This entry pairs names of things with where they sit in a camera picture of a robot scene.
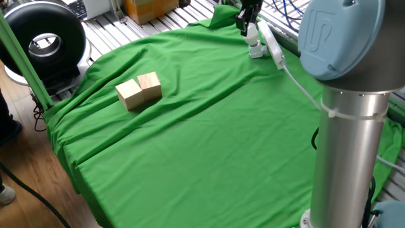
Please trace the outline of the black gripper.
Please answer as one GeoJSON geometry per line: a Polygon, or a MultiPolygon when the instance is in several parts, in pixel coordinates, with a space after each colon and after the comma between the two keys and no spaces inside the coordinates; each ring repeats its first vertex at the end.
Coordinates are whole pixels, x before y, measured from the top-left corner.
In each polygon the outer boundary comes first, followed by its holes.
{"type": "Polygon", "coordinates": [[[235,16],[235,22],[242,36],[247,35],[249,24],[256,21],[256,8],[260,10],[263,2],[264,0],[241,0],[242,9],[235,16]]]}

